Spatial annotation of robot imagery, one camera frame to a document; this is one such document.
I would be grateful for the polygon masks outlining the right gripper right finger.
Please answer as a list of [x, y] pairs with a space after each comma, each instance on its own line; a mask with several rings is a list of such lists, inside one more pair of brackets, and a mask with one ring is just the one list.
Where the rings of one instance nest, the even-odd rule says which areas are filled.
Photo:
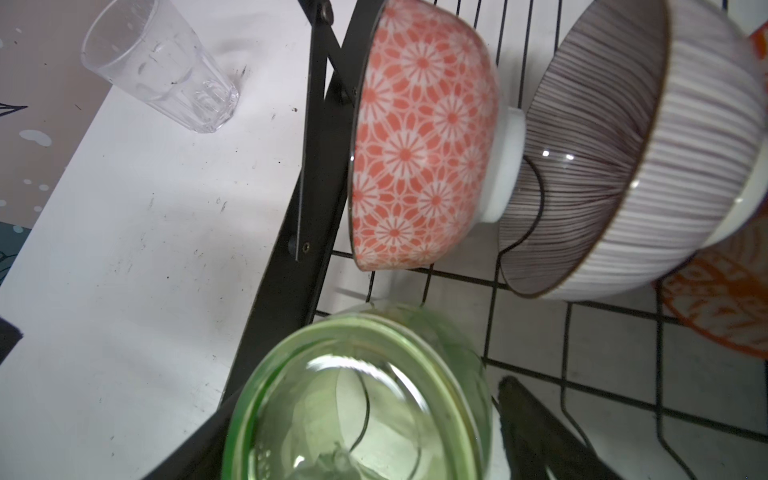
[[497, 407], [512, 479], [619, 477], [515, 377], [499, 382]]

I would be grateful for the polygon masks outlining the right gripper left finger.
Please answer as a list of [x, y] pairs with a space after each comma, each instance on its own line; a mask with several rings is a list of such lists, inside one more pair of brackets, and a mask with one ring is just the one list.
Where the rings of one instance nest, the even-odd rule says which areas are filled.
[[0, 318], [0, 363], [3, 363], [22, 338], [23, 334], [18, 327]]

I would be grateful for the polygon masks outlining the green glass tumbler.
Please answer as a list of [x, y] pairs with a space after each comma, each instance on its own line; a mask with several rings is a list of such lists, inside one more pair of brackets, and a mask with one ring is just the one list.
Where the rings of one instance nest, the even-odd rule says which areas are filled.
[[225, 479], [483, 479], [493, 406], [472, 340], [392, 302], [331, 315], [276, 345], [244, 384]]

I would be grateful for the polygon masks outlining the blue zigzag patterned bowl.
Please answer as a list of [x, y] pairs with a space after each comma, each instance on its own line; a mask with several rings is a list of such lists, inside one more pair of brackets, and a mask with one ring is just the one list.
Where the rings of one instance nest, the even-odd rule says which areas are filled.
[[767, 358], [767, 148], [732, 211], [744, 222], [656, 282], [662, 306], [732, 350]]

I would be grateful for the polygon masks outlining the clear glass tumbler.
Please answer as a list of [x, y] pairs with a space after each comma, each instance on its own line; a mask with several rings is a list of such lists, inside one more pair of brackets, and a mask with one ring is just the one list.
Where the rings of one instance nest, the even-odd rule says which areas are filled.
[[198, 133], [214, 133], [239, 102], [235, 84], [170, 1], [112, 1], [89, 28], [82, 64]]

